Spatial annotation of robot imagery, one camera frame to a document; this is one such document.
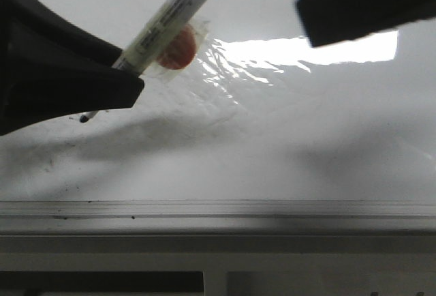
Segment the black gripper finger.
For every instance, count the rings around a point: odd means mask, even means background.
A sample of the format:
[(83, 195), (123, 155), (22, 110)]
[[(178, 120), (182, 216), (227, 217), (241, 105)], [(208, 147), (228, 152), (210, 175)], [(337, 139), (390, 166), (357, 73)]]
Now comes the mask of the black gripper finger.
[(435, 0), (297, 0), (296, 10), (313, 47), (435, 17)]
[(144, 82), (121, 49), (38, 0), (1, 0), (1, 134), (81, 112), (131, 108)]

